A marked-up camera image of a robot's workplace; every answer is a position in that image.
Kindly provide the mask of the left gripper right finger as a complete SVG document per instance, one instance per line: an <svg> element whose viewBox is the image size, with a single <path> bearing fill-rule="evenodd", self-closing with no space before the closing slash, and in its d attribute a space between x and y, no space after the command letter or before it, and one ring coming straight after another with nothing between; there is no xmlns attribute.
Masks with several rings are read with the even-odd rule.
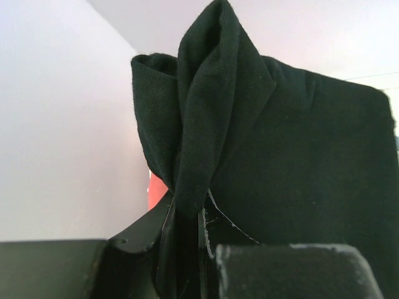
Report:
<svg viewBox="0 0 399 299"><path fill-rule="evenodd" d="M198 214L201 298L383 298L355 243L264 245L217 206Z"/></svg>

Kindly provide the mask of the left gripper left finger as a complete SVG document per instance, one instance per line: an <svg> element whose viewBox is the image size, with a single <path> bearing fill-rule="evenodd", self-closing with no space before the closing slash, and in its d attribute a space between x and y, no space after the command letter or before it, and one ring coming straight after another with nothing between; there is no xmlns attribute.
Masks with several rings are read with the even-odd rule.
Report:
<svg viewBox="0 0 399 299"><path fill-rule="evenodd" d="M154 275L172 198L114 237L1 242L1 298L158 298Z"/></svg>

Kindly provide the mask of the black t-shirt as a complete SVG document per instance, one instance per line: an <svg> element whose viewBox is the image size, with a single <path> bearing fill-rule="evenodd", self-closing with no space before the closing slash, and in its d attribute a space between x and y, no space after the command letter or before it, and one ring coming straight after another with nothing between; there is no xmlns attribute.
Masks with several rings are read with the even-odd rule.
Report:
<svg viewBox="0 0 399 299"><path fill-rule="evenodd" d="M178 55L132 59L138 135L189 223L211 194L267 244L349 244L398 297L398 158L388 97L259 54L213 1Z"/></svg>

